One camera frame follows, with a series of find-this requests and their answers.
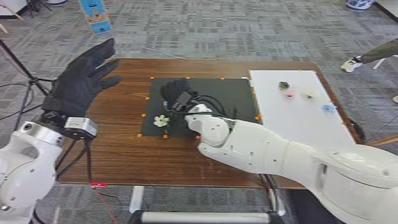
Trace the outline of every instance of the chair leg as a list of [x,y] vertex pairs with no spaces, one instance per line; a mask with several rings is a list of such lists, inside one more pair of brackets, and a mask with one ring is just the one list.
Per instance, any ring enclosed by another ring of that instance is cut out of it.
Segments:
[[377,62],[377,65],[375,65],[374,69],[377,69],[377,68],[379,68],[379,66],[381,66],[381,64],[383,64],[383,62],[384,62],[384,60],[386,60],[386,58],[379,60],[379,62]]
[[9,12],[11,12],[13,15],[16,16],[16,18],[18,18],[20,20],[24,20],[22,16],[16,14],[16,12],[15,12],[15,10],[9,8],[9,6],[8,6],[8,5],[0,5],[0,6],[9,10]]
[[2,23],[0,23],[0,29],[2,29],[4,33],[8,33],[8,34],[9,34],[9,31],[8,31],[8,29],[6,29],[6,27],[4,27],[4,24],[2,24]]

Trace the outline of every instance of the white board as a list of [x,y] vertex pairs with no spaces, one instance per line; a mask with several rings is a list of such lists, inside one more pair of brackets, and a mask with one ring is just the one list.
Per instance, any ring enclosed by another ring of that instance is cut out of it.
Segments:
[[[251,85],[256,91],[260,113],[265,127],[292,141],[310,145],[354,144],[354,138],[333,105],[315,71],[253,70]],[[281,90],[279,83],[290,88]]]

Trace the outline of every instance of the tripod stand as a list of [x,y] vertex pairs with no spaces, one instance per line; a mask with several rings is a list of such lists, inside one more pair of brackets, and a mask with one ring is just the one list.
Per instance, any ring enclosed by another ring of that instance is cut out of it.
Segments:
[[31,109],[25,110],[25,107],[27,107],[25,105],[27,105],[27,100],[29,100],[29,93],[31,93],[31,91],[32,91],[32,86],[38,87],[41,93],[43,93],[45,96],[47,96],[48,93],[50,93],[50,91],[48,91],[48,89],[47,89],[47,86],[41,84],[41,81],[52,83],[54,80],[50,80],[50,79],[41,79],[41,78],[34,77],[34,75],[32,75],[32,73],[29,72],[29,69],[27,69],[27,67],[25,67],[25,65],[24,65],[24,63],[22,63],[22,61],[20,61],[20,59],[18,59],[18,57],[16,57],[16,55],[15,55],[15,53],[13,53],[13,51],[11,51],[11,49],[9,49],[9,47],[8,47],[8,45],[6,45],[4,41],[2,41],[2,39],[0,39],[0,46],[2,46],[2,48],[4,48],[4,51],[6,51],[6,53],[8,53],[9,57],[11,57],[11,59],[13,59],[15,63],[16,63],[16,65],[18,65],[18,67],[20,67],[24,73],[25,73],[25,76],[27,76],[27,78],[29,78],[27,92],[25,92],[25,96],[24,96],[22,109],[20,109],[20,112],[18,112],[18,118],[16,118],[16,124],[15,124],[15,130],[16,130],[16,129],[18,129],[18,126],[20,126],[20,121],[22,121],[22,116],[24,116],[24,114],[41,107],[41,105],[38,105],[38,106],[34,106]]

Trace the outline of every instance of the blue object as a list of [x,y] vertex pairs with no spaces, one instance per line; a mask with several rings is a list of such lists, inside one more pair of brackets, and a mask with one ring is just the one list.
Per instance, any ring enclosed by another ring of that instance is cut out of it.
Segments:
[[70,0],[48,0],[47,4],[52,6],[63,6]]
[[111,31],[109,14],[104,6],[104,0],[80,0],[86,18],[89,20],[95,34],[104,34]]
[[347,0],[347,7],[354,10],[367,10],[375,3],[375,0]]
[[91,24],[91,29],[95,34],[107,33],[111,31],[111,22],[100,22]]
[[333,105],[333,104],[326,104],[324,106],[322,106],[322,110],[326,111],[326,112],[336,112],[338,111],[338,107]]

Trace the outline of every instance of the small toy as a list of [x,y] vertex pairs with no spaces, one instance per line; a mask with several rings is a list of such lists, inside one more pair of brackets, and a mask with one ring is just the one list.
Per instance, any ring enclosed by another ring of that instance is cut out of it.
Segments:
[[169,120],[171,119],[166,117],[166,115],[157,116],[153,122],[155,126],[159,126],[160,128],[166,127],[169,124]]
[[338,107],[336,107],[333,104],[326,104],[326,105],[322,106],[322,110],[324,110],[326,112],[335,113],[336,110],[338,110]]
[[308,99],[313,99],[317,97],[317,93],[315,93],[313,89],[304,89],[303,95],[306,96]]
[[285,95],[288,98],[294,98],[295,97],[295,93],[294,92],[290,92],[290,93],[287,93],[287,95]]
[[279,88],[281,88],[281,90],[290,88],[288,82],[279,82]]

